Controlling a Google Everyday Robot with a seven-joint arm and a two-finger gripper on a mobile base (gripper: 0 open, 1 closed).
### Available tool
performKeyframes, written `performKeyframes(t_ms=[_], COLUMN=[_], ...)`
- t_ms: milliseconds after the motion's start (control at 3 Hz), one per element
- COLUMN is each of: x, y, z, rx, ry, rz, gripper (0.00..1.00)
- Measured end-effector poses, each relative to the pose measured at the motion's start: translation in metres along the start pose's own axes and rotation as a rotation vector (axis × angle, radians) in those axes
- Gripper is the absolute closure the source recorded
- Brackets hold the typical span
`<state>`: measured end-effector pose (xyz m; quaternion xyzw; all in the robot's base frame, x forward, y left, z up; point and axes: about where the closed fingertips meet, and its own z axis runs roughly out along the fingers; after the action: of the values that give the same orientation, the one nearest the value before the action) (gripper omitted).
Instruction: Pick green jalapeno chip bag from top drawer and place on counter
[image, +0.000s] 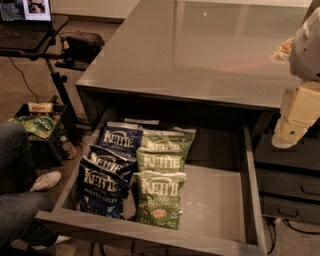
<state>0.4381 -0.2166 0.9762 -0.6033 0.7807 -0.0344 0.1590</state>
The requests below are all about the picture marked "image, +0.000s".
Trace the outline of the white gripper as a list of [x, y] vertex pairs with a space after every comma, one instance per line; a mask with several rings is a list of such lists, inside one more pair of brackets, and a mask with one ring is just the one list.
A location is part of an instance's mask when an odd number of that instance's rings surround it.
[[320, 117], [320, 84], [303, 82], [296, 89], [286, 89], [271, 143], [288, 149], [295, 146]]

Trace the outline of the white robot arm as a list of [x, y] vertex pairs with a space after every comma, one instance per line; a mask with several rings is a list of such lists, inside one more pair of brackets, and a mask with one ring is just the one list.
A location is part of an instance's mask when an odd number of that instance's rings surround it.
[[285, 58], [302, 83], [283, 93], [271, 140], [280, 149], [296, 145], [320, 118], [320, 0], [312, 0], [295, 36], [274, 52], [274, 59]]

